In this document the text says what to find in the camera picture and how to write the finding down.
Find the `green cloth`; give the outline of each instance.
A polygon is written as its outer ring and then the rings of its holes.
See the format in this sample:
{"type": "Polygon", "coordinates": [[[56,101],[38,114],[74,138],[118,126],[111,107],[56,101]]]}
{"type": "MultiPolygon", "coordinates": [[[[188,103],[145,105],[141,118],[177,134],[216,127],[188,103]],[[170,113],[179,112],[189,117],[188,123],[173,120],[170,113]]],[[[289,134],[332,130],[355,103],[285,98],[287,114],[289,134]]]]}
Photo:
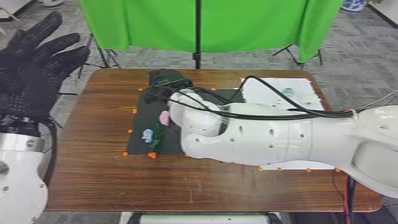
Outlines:
{"type": "MultiPolygon", "coordinates": [[[[307,62],[342,0],[202,0],[202,52],[300,47],[307,62]]],[[[195,51],[195,0],[79,0],[101,48],[195,51]]]]}

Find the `wooden table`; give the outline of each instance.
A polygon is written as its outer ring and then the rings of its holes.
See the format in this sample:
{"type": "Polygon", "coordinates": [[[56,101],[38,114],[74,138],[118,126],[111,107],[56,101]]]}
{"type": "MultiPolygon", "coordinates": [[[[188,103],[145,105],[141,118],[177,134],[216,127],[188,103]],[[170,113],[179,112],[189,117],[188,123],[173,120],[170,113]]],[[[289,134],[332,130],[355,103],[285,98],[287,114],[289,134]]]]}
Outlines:
{"type": "MultiPolygon", "coordinates": [[[[181,70],[197,86],[237,87],[239,78],[307,78],[301,71],[181,70]]],[[[133,108],[149,70],[97,70],[62,131],[47,210],[56,211],[340,211],[333,171],[257,171],[257,167],[182,156],[122,156],[133,108]]],[[[328,109],[319,87],[312,87],[328,109]]],[[[342,191],[344,174],[335,173],[342,191]]],[[[355,211],[380,208],[356,186],[355,211]]]]}

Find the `orange object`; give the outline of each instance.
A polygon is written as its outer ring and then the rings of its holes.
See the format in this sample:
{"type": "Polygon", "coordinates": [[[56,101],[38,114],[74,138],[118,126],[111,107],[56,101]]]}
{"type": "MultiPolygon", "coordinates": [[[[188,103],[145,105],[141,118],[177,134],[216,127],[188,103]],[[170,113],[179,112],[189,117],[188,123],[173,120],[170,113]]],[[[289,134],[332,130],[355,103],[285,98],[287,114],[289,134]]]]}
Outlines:
{"type": "Polygon", "coordinates": [[[156,159],[156,157],[157,157],[156,152],[149,152],[149,153],[147,153],[147,157],[149,157],[150,159],[156,159]]]}

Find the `gloved hand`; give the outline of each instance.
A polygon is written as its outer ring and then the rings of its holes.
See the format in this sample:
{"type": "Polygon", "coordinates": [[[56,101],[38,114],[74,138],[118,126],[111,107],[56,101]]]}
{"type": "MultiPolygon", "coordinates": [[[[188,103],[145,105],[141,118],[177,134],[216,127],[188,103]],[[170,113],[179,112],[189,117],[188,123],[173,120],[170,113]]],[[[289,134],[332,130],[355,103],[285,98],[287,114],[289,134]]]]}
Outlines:
{"type": "Polygon", "coordinates": [[[15,31],[0,51],[0,114],[47,118],[62,81],[86,61],[86,47],[58,53],[78,43],[76,33],[38,46],[60,24],[53,12],[26,31],[15,31]]]}

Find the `screw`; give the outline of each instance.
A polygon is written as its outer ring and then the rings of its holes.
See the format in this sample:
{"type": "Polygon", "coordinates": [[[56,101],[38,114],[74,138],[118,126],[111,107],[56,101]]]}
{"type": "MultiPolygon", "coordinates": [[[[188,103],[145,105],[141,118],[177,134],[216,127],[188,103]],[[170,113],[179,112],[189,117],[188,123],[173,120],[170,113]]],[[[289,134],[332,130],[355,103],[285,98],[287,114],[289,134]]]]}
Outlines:
{"type": "Polygon", "coordinates": [[[33,140],[31,139],[26,141],[26,147],[33,147],[33,140]]]}

